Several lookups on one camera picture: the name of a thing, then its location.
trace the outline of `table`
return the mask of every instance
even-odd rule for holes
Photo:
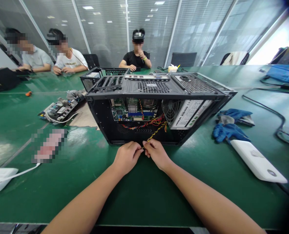
[[[203,66],[185,68],[198,71],[239,93],[224,107],[253,112],[255,127],[241,128],[252,143],[289,180],[289,145],[274,135],[281,120],[273,113],[241,98],[244,88],[263,86],[260,66]],[[152,70],[139,73],[148,74]],[[71,89],[83,89],[79,76],[56,77],[41,73],[36,79],[0,93],[0,166],[37,129],[46,123],[37,114]],[[30,97],[25,92],[32,91]],[[249,96],[275,108],[287,118],[289,94],[252,91]],[[182,146],[167,146],[170,158],[189,173],[225,195],[262,228],[280,228],[280,212],[289,204],[288,196],[273,183],[258,180],[237,152],[228,144],[212,139],[215,117],[210,118]],[[44,131],[59,126],[49,124]],[[109,146],[94,128],[69,127],[67,142],[53,163],[43,164],[14,178],[0,192],[0,222],[47,224],[78,193],[113,162],[117,146]],[[25,147],[7,167],[26,170],[31,165],[33,144]],[[151,159],[140,157],[110,194],[97,225],[202,227],[188,202],[173,182]]]

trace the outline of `black computer case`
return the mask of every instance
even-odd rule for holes
[[[199,73],[126,74],[100,78],[85,98],[109,144],[141,143],[167,121],[153,138],[181,146],[236,93],[220,89]],[[160,124],[139,127],[160,116]]]

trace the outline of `black office chair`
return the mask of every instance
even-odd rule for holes
[[[224,57],[223,57],[220,65],[223,65],[223,63],[225,62],[226,58],[227,58],[229,55],[230,55],[230,53],[227,53],[227,54],[224,55]],[[250,54],[249,54],[249,53],[246,53],[246,55],[244,56],[244,58],[242,59],[242,61],[241,61],[241,63],[240,63],[239,65],[245,65],[246,62],[247,62],[248,59],[249,59],[249,56],[250,56]]]
[[[86,59],[89,70],[95,67],[100,67],[99,59],[96,54],[84,54],[83,56]]]
[[[172,54],[171,64],[181,67],[193,67],[196,61],[197,53],[176,53]]]

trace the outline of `man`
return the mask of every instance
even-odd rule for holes
[[[121,146],[113,164],[60,211],[42,234],[90,233],[111,191],[133,169],[143,151],[179,188],[210,233],[266,234],[228,198],[177,166],[159,141],[151,139],[143,145],[145,151],[133,141]]]
[[[57,57],[57,62],[53,66],[56,75],[64,73],[76,73],[88,70],[87,62],[81,52],[69,48],[67,38],[58,29],[50,29],[47,34],[47,41],[51,46],[55,46],[61,53]]]
[[[125,54],[123,60],[119,64],[119,68],[130,68],[132,72],[136,71],[137,67],[151,68],[150,54],[142,50],[144,44],[145,31],[144,29],[136,29],[132,33],[133,51]]]
[[[50,56],[30,43],[24,33],[20,33],[14,28],[7,28],[6,35],[9,44],[17,46],[21,51],[24,51],[22,54],[23,66],[18,67],[18,70],[51,71],[53,62]]]

